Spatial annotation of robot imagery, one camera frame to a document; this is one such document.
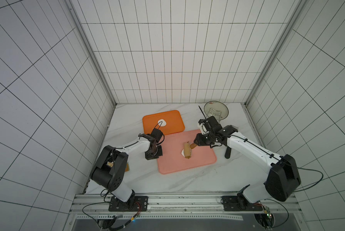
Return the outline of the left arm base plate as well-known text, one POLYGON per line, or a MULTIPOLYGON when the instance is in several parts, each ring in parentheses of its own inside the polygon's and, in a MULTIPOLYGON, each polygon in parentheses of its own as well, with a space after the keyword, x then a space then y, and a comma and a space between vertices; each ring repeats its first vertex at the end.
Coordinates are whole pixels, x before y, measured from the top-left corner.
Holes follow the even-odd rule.
POLYGON ((144 212, 147 211, 148 196, 132 196, 127 202, 122 202, 115 196, 109 202, 110 212, 144 212))

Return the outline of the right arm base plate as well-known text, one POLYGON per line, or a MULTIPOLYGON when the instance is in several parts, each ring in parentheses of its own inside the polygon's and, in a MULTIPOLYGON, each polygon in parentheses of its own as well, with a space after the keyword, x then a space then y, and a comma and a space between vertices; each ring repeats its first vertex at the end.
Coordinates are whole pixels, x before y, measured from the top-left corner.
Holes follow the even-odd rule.
POLYGON ((251 204, 243 195, 245 189, 249 185, 242 188, 236 196, 222 196, 221 204, 223 205, 224 211, 230 212, 260 212, 263 211, 263 206, 257 204, 251 204))

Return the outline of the wooden dough roller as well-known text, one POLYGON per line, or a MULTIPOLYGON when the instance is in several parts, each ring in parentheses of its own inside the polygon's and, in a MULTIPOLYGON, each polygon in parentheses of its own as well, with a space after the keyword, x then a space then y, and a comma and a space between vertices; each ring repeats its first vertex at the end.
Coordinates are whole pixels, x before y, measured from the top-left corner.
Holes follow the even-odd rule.
POLYGON ((195 147, 197 147, 194 143, 190 143, 190 142, 185 142, 184 143, 184 152, 185 152, 185 158, 190 159, 191 158, 191 153, 192 153, 192 149, 194 149, 195 147))

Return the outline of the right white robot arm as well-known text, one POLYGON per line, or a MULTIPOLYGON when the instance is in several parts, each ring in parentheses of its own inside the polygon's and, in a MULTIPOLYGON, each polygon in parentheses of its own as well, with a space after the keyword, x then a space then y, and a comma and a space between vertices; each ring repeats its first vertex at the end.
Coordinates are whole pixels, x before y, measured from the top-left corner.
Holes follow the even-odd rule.
POLYGON ((249 184, 237 193, 243 202, 254 204, 271 198, 285 202, 300 186, 298 167, 290 155, 281 156, 257 145, 234 126, 222 127, 213 116, 199 120, 198 127, 201 133, 196 135, 195 145, 213 148, 219 143, 237 150, 266 174, 265 181, 249 184))

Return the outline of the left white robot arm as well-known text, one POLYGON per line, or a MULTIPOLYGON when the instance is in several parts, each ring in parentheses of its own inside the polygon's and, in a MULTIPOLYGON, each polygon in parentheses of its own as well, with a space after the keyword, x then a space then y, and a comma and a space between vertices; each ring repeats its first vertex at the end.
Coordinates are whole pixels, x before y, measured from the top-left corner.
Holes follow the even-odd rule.
POLYGON ((150 134, 140 134, 138 139, 122 147, 105 146, 90 171, 90 179, 120 202, 132 205, 135 192, 123 182, 128 158, 143 154, 146 160, 158 159, 163 155, 163 142, 163 132, 154 128, 150 134))

